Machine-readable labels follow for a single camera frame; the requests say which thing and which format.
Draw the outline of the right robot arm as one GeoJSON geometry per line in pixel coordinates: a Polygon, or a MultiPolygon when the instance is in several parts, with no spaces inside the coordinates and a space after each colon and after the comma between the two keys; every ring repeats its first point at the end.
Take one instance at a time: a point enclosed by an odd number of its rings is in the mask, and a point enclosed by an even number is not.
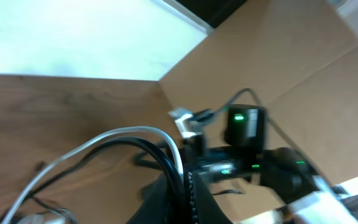
{"type": "Polygon", "coordinates": [[[264,107],[226,105],[219,110],[187,111],[177,126],[188,143],[187,180],[195,223],[229,223],[207,186],[211,182],[260,176],[259,185],[272,189],[285,203],[288,223],[358,223],[358,195],[339,198],[332,188],[297,149],[264,148],[269,123],[264,107]],[[227,113],[224,132],[226,146],[208,148],[203,127],[220,113],[227,113]]]}

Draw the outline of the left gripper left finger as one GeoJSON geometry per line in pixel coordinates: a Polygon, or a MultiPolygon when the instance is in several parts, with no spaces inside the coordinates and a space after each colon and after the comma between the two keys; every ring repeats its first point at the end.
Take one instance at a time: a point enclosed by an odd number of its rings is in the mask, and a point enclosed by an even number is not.
{"type": "Polygon", "coordinates": [[[129,224],[166,224],[170,211],[170,192],[165,177],[159,177],[140,190],[142,205],[129,224]]]}

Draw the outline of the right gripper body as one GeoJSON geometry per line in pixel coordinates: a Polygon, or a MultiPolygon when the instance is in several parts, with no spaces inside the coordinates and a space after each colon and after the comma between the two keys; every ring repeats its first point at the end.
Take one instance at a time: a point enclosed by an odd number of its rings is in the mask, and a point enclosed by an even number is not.
{"type": "Polygon", "coordinates": [[[183,141],[181,150],[185,170],[199,172],[209,182],[250,177],[260,170],[254,151],[247,147],[208,147],[206,137],[198,135],[183,141]]]}

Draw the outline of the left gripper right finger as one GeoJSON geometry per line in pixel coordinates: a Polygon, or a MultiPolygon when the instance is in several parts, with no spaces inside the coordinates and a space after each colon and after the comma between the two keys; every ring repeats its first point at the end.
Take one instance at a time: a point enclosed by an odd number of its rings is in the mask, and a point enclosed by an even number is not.
{"type": "Polygon", "coordinates": [[[188,223],[191,224],[232,224],[223,213],[201,176],[195,172],[186,175],[188,223]]]}

